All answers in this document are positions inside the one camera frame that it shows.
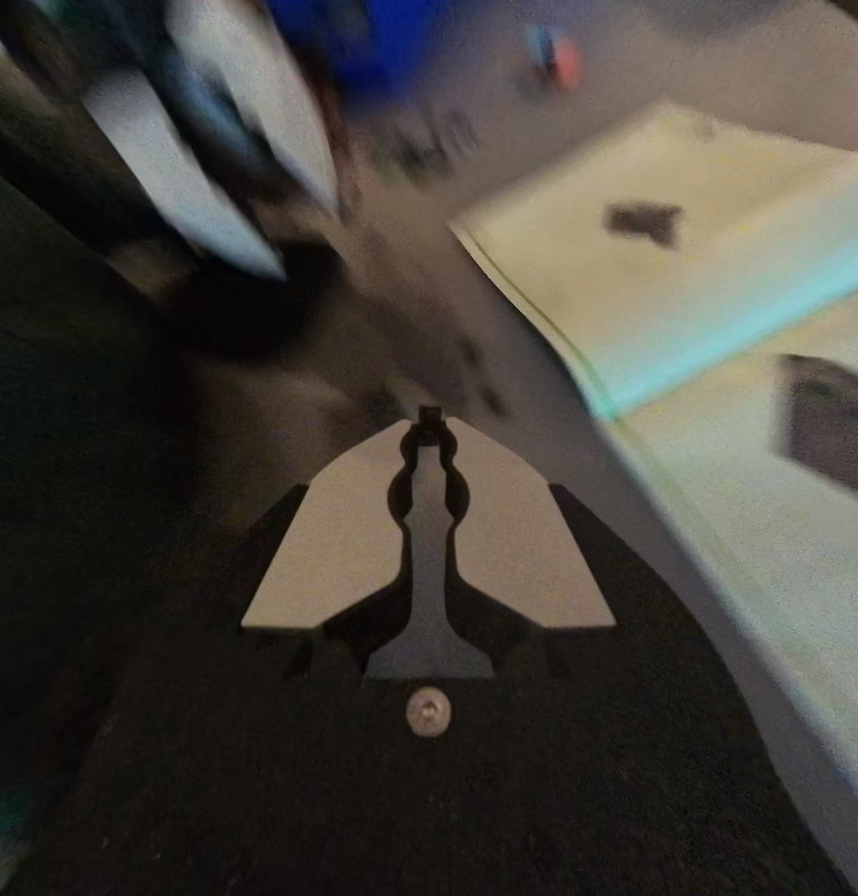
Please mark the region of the brick building instruction booklet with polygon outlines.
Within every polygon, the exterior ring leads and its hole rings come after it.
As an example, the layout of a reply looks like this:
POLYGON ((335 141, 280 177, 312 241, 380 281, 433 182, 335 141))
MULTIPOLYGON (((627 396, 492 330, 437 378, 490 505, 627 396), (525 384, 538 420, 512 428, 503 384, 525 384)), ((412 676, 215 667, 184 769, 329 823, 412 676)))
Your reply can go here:
MULTIPOLYGON (((663 103, 450 228, 858 815, 858 152, 663 103)), ((858 821, 833 816, 858 890, 858 821)))

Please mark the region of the blue plastic bin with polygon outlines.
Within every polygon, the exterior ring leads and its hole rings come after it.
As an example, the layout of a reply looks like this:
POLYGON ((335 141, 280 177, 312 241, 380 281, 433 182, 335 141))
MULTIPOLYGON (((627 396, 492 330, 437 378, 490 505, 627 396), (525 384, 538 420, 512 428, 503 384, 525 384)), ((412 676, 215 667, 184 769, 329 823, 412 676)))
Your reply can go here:
POLYGON ((399 92, 432 43, 444 1, 267 1, 293 48, 352 98, 399 92))

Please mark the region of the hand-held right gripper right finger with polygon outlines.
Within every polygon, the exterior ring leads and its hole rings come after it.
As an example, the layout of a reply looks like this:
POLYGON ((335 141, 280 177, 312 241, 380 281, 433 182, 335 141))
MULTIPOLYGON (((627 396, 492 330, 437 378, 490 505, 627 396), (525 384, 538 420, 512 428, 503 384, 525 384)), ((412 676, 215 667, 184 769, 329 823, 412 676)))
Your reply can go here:
POLYGON ((504 673, 515 651, 614 630, 617 620, 554 496, 530 463, 463 420, 439 425, 445 612, 504 673))

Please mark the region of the pile of small bricks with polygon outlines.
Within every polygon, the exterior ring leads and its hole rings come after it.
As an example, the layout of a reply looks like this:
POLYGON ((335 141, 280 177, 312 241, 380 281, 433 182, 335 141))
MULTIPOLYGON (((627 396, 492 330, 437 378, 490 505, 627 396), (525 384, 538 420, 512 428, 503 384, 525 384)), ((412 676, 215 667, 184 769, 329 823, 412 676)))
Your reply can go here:
POLYGON ((423 115, 419 128, 406 128, 397 120, 384 123, 371 138, 369 160, 387 179, 420 184, 450 176, 458 162, 473 158, 479 148, 472 120, 452 108, 442 118, 423 115))

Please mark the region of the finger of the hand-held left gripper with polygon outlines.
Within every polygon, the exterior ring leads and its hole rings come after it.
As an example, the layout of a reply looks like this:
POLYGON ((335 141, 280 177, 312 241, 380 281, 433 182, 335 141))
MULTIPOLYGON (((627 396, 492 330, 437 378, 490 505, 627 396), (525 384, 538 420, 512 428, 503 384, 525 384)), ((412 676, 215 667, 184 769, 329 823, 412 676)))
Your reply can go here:
POLYGON ((325 210, 339 211, 328 120, 271 15, 257 2, 176 1, 166 25, 189 63, 228 89, 280 166, 325 210))
POLYGON ((107 76, 87 92, 85 107, 155 209, 187 242, 244 273, 287 279, 283 255, 207 177, 141 73, 107 76))

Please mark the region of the orange and teal brick figure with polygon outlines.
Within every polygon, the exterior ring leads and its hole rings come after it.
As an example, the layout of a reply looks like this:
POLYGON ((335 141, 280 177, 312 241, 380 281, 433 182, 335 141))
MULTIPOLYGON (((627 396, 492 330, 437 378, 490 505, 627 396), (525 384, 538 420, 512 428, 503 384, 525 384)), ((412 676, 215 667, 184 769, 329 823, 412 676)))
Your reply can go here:
POLYGON ((582 60, 574 41, 556 28, 533 23, 526 29, 524 43, 533 84, 560 91, 578 86, 582 60))

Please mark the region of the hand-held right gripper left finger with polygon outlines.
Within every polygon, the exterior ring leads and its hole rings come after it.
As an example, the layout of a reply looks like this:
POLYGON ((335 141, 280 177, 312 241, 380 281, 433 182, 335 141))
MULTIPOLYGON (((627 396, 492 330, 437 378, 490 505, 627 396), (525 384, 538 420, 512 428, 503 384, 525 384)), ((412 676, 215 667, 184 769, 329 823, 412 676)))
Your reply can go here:
POLYGON ((327 465, 304 488, 242 629, 339 642, 362 674, 412 612, 409 451, 400 420, 327 465))

